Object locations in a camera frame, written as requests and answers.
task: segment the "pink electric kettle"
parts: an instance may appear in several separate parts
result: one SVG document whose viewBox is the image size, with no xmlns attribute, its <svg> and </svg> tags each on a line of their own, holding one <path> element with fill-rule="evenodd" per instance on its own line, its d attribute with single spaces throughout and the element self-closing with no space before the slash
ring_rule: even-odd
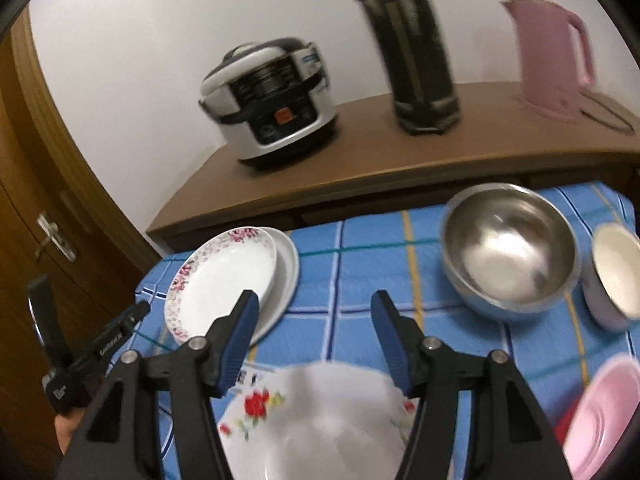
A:
<svg viewBox="0 0 640 480">
<path fill-rule="evenodd" d="M 515 22 L 520 45 L 524 105 L 556 119 L 580 114 L 580 89 L 595 82 L 593 58 L 584 22 L 547 0 L 501 2 Z M 586 76 L 578 80 L 569 26 L 580 35 Z"/>
</svg>

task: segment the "metal screw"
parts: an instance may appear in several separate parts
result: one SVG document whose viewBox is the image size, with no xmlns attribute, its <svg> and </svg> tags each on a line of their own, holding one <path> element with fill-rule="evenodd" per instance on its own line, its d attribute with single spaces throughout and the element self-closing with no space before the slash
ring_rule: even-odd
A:
<svg viewBox="0 0 640 480">
<path fill-rule="evenodd" d="M 424 346 L 424 348 L 427 350 L 437 350 L 442 346 L 442 341 L 440 341 L 437 337 L 430 335 L 422 340 L 422 346 Z"/>
<path fill-rule="evenodd" d="M 207 345 L 207 340 L 199 335 L 197 337 L 189 339 L 188 345 L 191 350 L 202 350 Z"/>
<path fill-rule="evenodd" d="M 494 362 L 498 363 L 499 365 L 503 365 L 509 360 L 509 354 L 507 354 L 507 352 L 505 352 L 504 350 L 494 350 L 493 352 L 491 352 L 491 359 L 493 359 Z"/>
<path fill-rule="evenodd" d="M 120 356 L 120 360 L 126 365 L 130 365 L 137 358 L 138 358 L 138 352 L 136 352 L 135 350 L 127 350 L 126 352 L 124 352 L 124 354 Z"/>
</svg>

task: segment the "door frame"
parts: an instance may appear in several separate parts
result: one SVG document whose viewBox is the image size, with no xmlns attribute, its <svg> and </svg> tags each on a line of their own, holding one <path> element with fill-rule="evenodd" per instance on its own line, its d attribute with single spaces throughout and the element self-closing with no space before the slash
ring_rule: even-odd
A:
<svg viewBox="0 0 640 480">
<path fill-rule="evenodd" d="M 95 223 L 136 268 L 146 273 L 158 263 L 160 255 L 106 192 L 66 129 L 40 67 L 28 6 L 9 34 L 15 71 L 28 108 L 26 120 L 32 123 L 19 139 L 25 153 L 37 159 L 34 166 L 43 183 L 56 177 L 65 181 L 70 193 L 60 200 L 80 224 L 89 229 Z"/>
</svg>

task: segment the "checkered tablecloth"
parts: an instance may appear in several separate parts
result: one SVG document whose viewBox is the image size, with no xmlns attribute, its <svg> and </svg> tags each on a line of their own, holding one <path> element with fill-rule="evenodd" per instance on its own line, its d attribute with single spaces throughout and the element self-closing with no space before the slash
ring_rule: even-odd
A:
<svg viewBox="0 0 640 480">
<path fill-rule="evenodd" d="M 634 226 L 628 199 L 594 182 L 543 190 L 574 228 L 583 254 L 601 222 Z M 425 334 L 457 351 L 486 355 L 503 348 L 527 379 L 551 423 L 588 384 L 600 365 L 640 344 L 640 326 L 623 335 L 600 329 L 591 319 L 580 286 L 563 306 L 538 322 L 508 325 L 477 316 L 464 306 L 443 275 L 438 231 L 444 206 L 351 218 L 290 232 L 300 253 L 300 284 L 282 320 L 247 355 L 238 388 L 271 370 L 317 360 L 336 360 L 386 372 L 370 318 L 369 301 L 380 288 L 412 316 Z M 150 355 L 175 349 L 164 325 L 166 292 L 190 253 L 162 260 L 140 283 L 136 295 L 151 304 L 132 339 L 120 352 Z M 212 400 L 219 420 L 234 392 Z M 470 397 L 462 395 L 454 451 L 455 478 L 462 478 L 469 430 Z M 165 475 L 180 478 L 167 393 L 160 403 Z"/>
</svg>

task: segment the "door handle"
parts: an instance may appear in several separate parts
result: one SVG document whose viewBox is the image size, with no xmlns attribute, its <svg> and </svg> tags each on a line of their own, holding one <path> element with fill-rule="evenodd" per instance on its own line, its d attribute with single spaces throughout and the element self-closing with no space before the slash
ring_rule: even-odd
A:
<svg viewBox="0 0 640 480">
<path fill-rule="evenodd" d="M 53 242 L 53 244 L 60 250 L 62 254 L 66 256 L 66 259 L 70 262 L 76 260 L 76 250 L 73 248 L 69 240 L 60 232 L 58 224 L 56 224 L 46 211 L 43 211 L 38 216 L 38 225 L 42 227 L 47 237 L 42 241 L 39 247 L 36 249 L 36 263 L 40 260 L 42 253 L 47 245 Z"/>
</svg>

